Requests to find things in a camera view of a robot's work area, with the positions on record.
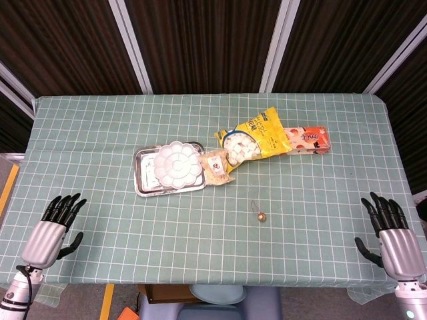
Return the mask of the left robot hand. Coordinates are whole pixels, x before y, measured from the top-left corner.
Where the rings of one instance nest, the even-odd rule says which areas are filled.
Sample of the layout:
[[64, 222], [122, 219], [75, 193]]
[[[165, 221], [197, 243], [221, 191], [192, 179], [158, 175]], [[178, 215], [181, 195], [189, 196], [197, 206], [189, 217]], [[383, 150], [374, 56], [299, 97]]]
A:
[[48, 204], [21, 254], [27, 272], [47, 269], [79, 247], [83, 232], [79, 232], [69, 246], [64, 247], [63, 242], [86, 202], [86, 199], [81, 199], [80, 194], [76, 193], [57, 196]]

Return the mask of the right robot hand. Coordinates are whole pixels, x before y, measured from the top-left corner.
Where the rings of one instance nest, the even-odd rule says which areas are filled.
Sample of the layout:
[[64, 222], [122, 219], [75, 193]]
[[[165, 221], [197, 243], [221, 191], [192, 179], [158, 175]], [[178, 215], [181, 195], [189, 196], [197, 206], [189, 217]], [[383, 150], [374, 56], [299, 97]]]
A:
[[409, 228], [401, 206], [393, 199], [370, 193], [371, 201], [362, 198], [376, 237], [380, 254], [368, 250], [361, 238], [354, 242], [360, 254], [383, 268], [386, 274], [400, 282], [415, 281], [426, 274], [426, 265], [416, 236]]

